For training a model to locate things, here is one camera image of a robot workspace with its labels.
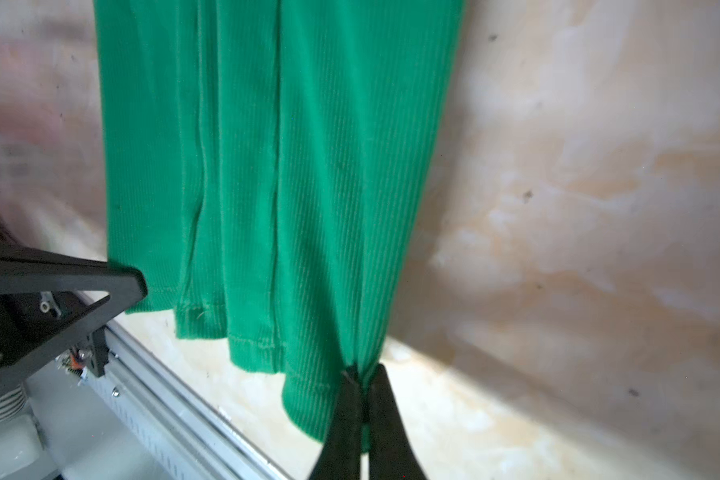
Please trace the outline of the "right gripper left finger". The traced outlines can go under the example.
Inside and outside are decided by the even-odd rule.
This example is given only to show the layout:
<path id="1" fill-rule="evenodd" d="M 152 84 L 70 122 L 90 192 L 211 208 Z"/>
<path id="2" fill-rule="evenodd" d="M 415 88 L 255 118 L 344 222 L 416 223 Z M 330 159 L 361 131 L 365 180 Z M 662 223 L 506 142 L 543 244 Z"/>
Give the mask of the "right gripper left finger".
<path id="1" fill-rule="evenodd" d="M 363 389 L 356 368 L 342 373 L 323 448 L 310 480 L 358 480 L 361 475 Z"/>

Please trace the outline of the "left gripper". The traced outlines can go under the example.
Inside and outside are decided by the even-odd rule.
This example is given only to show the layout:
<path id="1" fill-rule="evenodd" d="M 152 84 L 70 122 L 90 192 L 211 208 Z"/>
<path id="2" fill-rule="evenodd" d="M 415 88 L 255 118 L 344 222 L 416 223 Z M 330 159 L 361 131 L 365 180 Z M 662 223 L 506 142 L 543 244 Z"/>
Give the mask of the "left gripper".
<path id="1" fill-rule="evenodd" d="M 0 242 L 0 397 L 147 294 L 136 269 Z"/>

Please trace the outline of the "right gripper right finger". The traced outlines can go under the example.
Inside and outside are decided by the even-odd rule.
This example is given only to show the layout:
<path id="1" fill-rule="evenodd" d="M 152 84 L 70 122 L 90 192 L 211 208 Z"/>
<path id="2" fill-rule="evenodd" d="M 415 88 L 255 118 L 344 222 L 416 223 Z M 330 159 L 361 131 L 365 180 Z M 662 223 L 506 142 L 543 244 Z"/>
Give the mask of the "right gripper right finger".
<path id="1" fill-rule="evenodd" d="M 426 480 L 410 445 L 384 365 L 375 370 L 367 391 L 371 480 Z"/>

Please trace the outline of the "green tank top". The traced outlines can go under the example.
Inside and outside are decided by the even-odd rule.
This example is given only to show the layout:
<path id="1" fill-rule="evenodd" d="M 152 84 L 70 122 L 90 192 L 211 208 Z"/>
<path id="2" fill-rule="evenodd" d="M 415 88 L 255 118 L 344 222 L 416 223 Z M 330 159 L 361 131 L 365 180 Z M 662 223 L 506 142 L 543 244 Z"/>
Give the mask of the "green tank top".
<path id="1" fill-rule="evenodd" d="M 108 258 L 323 441 L 381 355 L 460 1 L 98 1 Z"/>

